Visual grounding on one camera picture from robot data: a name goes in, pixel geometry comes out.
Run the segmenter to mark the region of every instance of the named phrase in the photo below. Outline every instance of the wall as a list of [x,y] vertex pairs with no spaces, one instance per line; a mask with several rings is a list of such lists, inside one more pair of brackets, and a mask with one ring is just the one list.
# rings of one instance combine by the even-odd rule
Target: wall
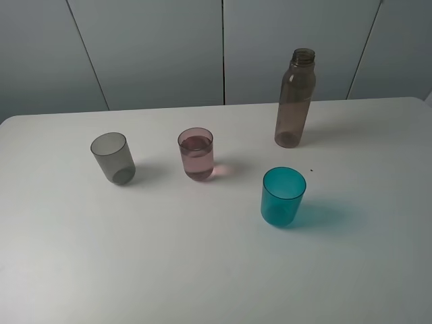
[[0,122],[107,110],[65,1],[2,0],[0,41]]

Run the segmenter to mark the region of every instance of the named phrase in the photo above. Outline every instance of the cup rim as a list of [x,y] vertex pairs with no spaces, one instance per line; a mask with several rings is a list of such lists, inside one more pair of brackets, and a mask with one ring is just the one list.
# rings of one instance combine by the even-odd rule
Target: cup rim
[[[211,137],[211,138],[209,138],[210,143],[207,146],[204,146],[204,147],[202,147],[202,148],[200,148],[198,150],[190,150],[189,148],[186,148],[186,147],[182,146],[182,143],[180,143],[180,136],[182,134],[184,134],[185,132],[187,132],[188,130],[205,130],[206,132],[209,132],[210,137]],[[191,127],[191,128],[188,128],[187,130],[184,130],[183,132],[180,133],[180,135],[177,137],[177,143],[184,150],[191,151],[191,152],[193,152],[193,151],[201,151],[201,150],[205,150],[206,148],[208,148],[209,146],[211,146],[213,144],[213,134],[208,129],[203,128],[203,127]]]
[[[115,152],[112,152],[112,153],[109,153],[109,154],[98,154],[98,153],[95,153],[95,152],[93,151],[93,144],[94,144],[94,143],[95,143],[99,138],[101,138],[102,136],[106,136],[106,135],[108,135],[108,134],[118,134],[118,135],[121,135],[121,137],[123,137],[123,140],[124,140],[123,145],[122,145],[118,150],[116,150]],[[97,137],[93,140],[92,144],[90,145],[90,151],[91,151],[94,155],[96,155],[96,156],[98,156],[98,157],[108,157],[109,155],[116,154],[117,152],[121,151],[121,150],[126,146],[126,143],[127,143],[127,142],[128,142],[128,141],[126,140],[126,136],[124,136],[122,133],[119,133],[119,132],[108,132],[108,133],[105,133],[105,134],[102,134],[102,135],[97,136]]]
[[[278,197],[278,196],[276,196],[275,194],[271,193],[271,191],[270,191],[270,190],[265,186],[265,177],[266,177],[266,175],[267,175],[269,172],[272,172],[272,171],[274,171],[274,170],[276,170],[276,169],[292,170],[292,171],[296,172],[296,173],[297,173],[297,174],[302,178],[302,180],[303,180],[303,182],[304,182],[304,189],[303,189],[303,191],[302,191],[299,195],[297,195],[297,196],[295,196],[295,197],[293,197],[293,198],[282,198],[282,197]],[[267,171],[267,172],[265,173],[265,175],[263,176],[263,188],[264,188],[265,191],[267,191],[271,196],[273,196],[273,197],[275,197],[275,198],[277,198],[277,199],[281,199],[281,200],[294,200],[294,199],[297,199],[297,198],[303,196],[303,194],[306,192],[306,180],[304,179],[304,176],[303,176],[300,172],[298,172],[297,170],[295,170],[295,169],[293,169],[293,168],[291,168],[291,167],[274,167],[274,168],[270,169],[269,171]]]

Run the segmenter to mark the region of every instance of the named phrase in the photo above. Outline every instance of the gray wall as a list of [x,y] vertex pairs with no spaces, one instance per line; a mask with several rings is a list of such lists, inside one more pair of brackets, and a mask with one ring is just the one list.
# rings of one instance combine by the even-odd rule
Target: gray wall
[[426,99],[432,90],[431,14],[432,0],[382,3],[350,99]]
[[0,40],[0,122],[107,110],[65,1],[2,0]]
[[70,0],[111,110],[223,104],[221,0]]
[[271,103],[292,52],[317,53],[314,100],[346,99],[379,0],[225,0],[228,104]]

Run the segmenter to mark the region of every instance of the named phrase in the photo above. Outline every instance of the gray cup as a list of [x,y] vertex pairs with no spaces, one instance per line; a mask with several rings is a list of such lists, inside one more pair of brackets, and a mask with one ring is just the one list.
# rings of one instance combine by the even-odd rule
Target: gray cup
[[105,177],[113,184],[127,184],[135,176],[135,164],[126,137],[120,133],[106,133],[90,146]]

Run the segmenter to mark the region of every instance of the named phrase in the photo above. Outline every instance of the panel seam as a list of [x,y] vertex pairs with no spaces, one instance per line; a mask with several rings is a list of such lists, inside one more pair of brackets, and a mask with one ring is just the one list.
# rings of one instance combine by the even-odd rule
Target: panel seam
[[87,47],[86,47],[86,43],[84,42],[84,39],[82,38],[81,31],[80,31],[80,29],[79,29],[79,27],[78,27],[78,24],[76,23],[76,19],[75,19],[74,13],[73,13],[73,11],[72,11],[72,9],[71,9],[71,7],[70,7],[69,0],[65,0],[65,1],[66,1],[67,8],[69,9],[69,12],[70,12],[70,14],[71,14],[71,16],[72,16],[72,19],[74,20],[75,27],[76,27],[76,30],[78,31],[78,35],[80,36],[82,46],[84,47],[84,50],[86,51],[88,61],[90,62],[90,66],[91,66],[91,68],[92,68],[92,70],[93,70],[93,74],[94,74],[94,76],[95,76],[95,78],[96,78],[96,81],[97,81],[97,84],[98,84],[98,86],[99,86],[99,89],[101,90],[101,94],[102,94],[103,100],[104,100],[104,102],[105,102],[105,104],[106,104],[108,110],[110,110],[109,105],[108,105],[108,102],[107,102],[107,98],[105,97],[105,93],[103,93],[103,89],[102,89],[102,86],[101,86],[101,82],[99,81],[99,78],[98,78],[98,76],[97,76],[97,74],[96,74],[95,67],[94,67],[93,62],[92,62],[92,60],[91,60],[91,58],[90,58],[90,54],[88,54],[88,50],[87,50]]

